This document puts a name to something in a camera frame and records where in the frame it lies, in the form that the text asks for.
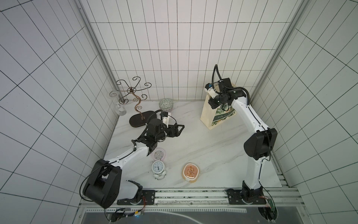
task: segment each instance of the black oval base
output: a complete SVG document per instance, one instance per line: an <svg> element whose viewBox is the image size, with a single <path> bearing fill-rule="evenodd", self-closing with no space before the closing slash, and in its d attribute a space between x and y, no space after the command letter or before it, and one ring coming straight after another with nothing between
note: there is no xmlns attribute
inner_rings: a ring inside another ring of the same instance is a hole
<svg viewBox="0 0 358 224"><path fill-rule="evenodd" d="M148 120L148 117L154 113L154 111L146 111L146 112L143 112L143 117L144 119L142 119L142 116L140 114L136 114L136 115L133 115L130 119L129 119L129 124L134 127L134 128L138 128L140 126L143 126L147 123L147 120Z"/></svg>

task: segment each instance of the patterned bowl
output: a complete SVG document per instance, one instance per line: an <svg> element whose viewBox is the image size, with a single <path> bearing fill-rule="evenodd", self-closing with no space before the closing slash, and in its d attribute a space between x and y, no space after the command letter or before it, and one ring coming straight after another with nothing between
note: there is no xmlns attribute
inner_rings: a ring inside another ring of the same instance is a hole
<svg viewBox="0 0 358 224"><path fill-rule="evenodd" d="M162 99L159 101L159 108L162 110L170 110L173 108L174 102L171 99Z"/></svg>

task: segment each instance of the white tiled wall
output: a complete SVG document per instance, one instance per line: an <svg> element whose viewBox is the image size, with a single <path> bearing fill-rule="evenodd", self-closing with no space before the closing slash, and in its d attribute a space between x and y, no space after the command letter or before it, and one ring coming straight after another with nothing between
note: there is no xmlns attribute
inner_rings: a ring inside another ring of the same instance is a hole
<svg viewBox="0 0 358 224"><path fill-rule="evenodd" d="M0 1L0 217L72 223L116 121L72 0Z"/></svg>
<svg viewBox="0 0 358 224"><path fill-rule="evenodd" d="M117 79L150 82L151 100L201 100L215 64L253 92L300 0L81 2Z"/></svg>
<svg viewBox="0 0 358 224"><path fill-rule="evenodd" d="M357 4L312 0L253 103L314 224L358 219Z"/></svg>

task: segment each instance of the black cable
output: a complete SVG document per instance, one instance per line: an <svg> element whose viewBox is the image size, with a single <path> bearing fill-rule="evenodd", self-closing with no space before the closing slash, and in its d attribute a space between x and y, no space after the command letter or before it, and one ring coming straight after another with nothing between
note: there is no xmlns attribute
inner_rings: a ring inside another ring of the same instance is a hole
<svg viewBox="0 0 358 224"><path fill-rule="evenodd" d="M97 169L95 169L94 171L92 171L92 172L82 181L81 186L79 187L79 196L80 196L83 200L93 202L93 201L91 201L91 200L85 199L85 198L82 196L82 194L81 194L81 188L82 188L82 185L83 185L84 181L85 181L91 174L93 174L96 170L98 170L99 168L101 168L101 167L103 167L103 166L107 166L107 165L109 165L109 164L112 164L112 163L114 163L114 162L116 162L116 161L113 161L113 162L111 162L111 163L106 163L106 164L104 164L104 165L101 165L100 167L98 167Z"/></svg>
<svg viewBox="0 0 358 224"><path fill-rule="evenodd" d="M218 77L220 79L220 81L223 81L223 79L220 76L219 73L219 69L218 69L218 65L214 66L214 70L213 70L213 75L211 76L211 85L213 86L213 90L217 93L217 94L221 94L221 92L216 91L215 87L214 87L214 75L215 75L215 71L218 74ZM247 91L247 89L245 89L244 87L228 87L225 86L225 84L223 83L223 86L229 90L235 90L235 89L242 89L243 91L245 91L246 96L247 96L247 105L250 105L250 93Z"/></svg>

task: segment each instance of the mounting plate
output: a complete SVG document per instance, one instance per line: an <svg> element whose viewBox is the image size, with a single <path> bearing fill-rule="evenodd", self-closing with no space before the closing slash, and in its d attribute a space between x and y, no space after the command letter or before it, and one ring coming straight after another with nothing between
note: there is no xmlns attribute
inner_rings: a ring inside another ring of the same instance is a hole
<svg viewBox="0 0 358 224"><path fill-rule="evenodd" d="M153 205L155 199L155 190L143 190L142 196L145 198L145 205ZM121 199L117 201L117 205L133 205L129 199ZM144 205L143 200L136 205Z"/></svg>
<svg viewBox="0 0 358 224"><path fill-rule="evenodd" d="M229 200L230 205L246 205L245 202L242 201L241 190L227 189L226 194ZM253 203L253 205L266 205L266 199L257 198Z"/></svg>
<svg viewBox="0 0 358 224"><path fill-rule="evenodd" d="M142 113L142 115L144 117L143 120L142 120L142 116L140 114L135 114L129 119L129 124L134 128L138 128L140 126L143 126L143 125L145 125L147 123L148 117L152 113L154 113L154 111L151 111L151 110L143 112Z"/></svg>

